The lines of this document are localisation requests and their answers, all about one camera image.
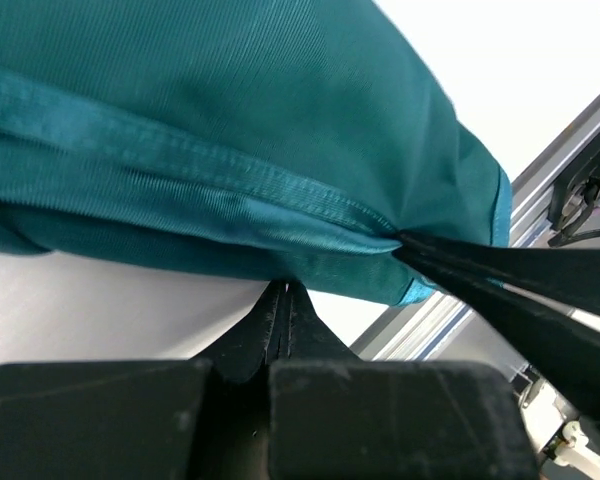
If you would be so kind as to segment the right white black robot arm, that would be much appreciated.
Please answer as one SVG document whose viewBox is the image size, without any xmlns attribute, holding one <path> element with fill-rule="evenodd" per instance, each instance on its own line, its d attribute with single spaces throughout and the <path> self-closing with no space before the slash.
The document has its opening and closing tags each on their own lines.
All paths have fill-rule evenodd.
<svg viewBox="0 0 600 480">
<path fill-rule="evenodd" d="M 540 373 L 521 410 L 532 444 L 560 466 L 600 479 L 600 331 L 557 310 L 600 317 L 600 249 L 497 248 L 402 231 L 394 256 L 455 296 Z"/>
</svg>

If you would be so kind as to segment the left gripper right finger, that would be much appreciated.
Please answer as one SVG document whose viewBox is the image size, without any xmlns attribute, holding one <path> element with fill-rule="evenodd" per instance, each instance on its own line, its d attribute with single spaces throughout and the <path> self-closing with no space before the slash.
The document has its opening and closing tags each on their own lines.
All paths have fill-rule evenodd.
<svg viewBox="0 0 600 480">
<path fill-rule="evenodd" d="M 469 361 L 365 362 L 290 285 L 288 347 L 269 369 L 273 479 L 534 479 L 513 389 Z"/>
</svg>

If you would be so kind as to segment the teal cloth napkin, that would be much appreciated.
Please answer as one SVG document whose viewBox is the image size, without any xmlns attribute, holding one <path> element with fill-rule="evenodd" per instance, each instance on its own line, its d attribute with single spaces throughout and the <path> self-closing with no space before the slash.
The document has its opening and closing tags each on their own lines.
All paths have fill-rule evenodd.
<svg viewBox="0 0 600 480">
<path fill-rule="evenodd" d="M 0 1 L 0 252 L 385 305 L 403 230 L 506 246 L 510 182 L 371 1 Z"/>
</svg>

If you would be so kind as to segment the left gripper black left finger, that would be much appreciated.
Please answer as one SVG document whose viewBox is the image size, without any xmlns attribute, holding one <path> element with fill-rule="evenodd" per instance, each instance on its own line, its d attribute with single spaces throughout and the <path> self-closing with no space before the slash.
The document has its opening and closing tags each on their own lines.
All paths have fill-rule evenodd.
<svg viewBox="0 0 600 480">
<path fill-rule="evenodd" d="M 0 365 L 0 479 L 264 479 L 286 287 L 186 360 Z"/>
</svg>

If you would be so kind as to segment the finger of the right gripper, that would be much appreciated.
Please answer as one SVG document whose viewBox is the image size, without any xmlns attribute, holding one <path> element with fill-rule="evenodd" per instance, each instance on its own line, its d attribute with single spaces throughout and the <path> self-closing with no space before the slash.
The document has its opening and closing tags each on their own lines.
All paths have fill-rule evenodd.
<svg viewBox="0 0 600 480">
<path fill-rule="evenodd" d="M 399 239 L 394 256 L 411 267 L 429 260 L 600 316 L 600 249 L 500 248 L 411 231 Z"/>
<path fill-rule="evenodd" d="M 468 304 L 600 431 L 600 333 L 474 274 L 414 268 Z"/>
</svg>

